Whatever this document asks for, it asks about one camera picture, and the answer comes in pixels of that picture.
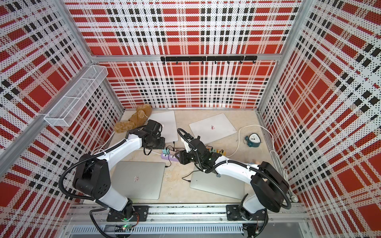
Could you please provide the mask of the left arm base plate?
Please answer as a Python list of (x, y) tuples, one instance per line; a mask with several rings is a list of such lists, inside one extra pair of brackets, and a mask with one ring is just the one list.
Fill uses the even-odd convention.
[(110, 209), (107, 222), (145, 222), (147, 220), (149, 206), (128, 206), (123, 211)]

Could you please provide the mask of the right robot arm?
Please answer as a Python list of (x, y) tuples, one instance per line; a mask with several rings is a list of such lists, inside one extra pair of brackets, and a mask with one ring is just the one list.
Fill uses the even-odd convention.
[(177, 129), (177, 133), (185, 146), (184, 150), (176, 154), (181, 164), (194, 163), (205, 174), (230, 176), (251, 185), (253, 192), (246, 194), (240, 203), (242, 216), (249, 217), (263, 209), (275, 213), (281, 208), (291, 209), (291, 199), (287, 196), (290, 185), (270, 163), (257, 165), (232, 160), (209, 151), (199, 136), (193, 137), (181, 128)]

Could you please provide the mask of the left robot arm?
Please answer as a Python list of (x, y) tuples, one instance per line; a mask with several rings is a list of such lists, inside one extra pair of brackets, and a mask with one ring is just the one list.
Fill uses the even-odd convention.
[[(94, 155), (85, 154), (67, 168), (60, 176), (60, 191), (71, 198), (92, 200), (118, 212), (129, 207), (129, 199), (112, 188), (110, 170), (134, 151), (143, 149), (145, 155), (152, 150), (164, 149), (165, 138), (161, 136), (162, 124), (148, 120), (144, 126), (128, 131), (126, 137), (117, 144)], [(71, 193), (64, 187), (64, 179), (75, 170), (72, 186), (83, 195)]]

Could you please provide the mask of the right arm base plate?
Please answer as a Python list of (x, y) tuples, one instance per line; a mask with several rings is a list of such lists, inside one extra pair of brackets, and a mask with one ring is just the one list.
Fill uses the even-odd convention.
[(226, 206), (226, 216), (228, 221), (264, 221), (267, 217), (267, 210), (262, 209), (254, 214), (250, 214), (237, 204)]

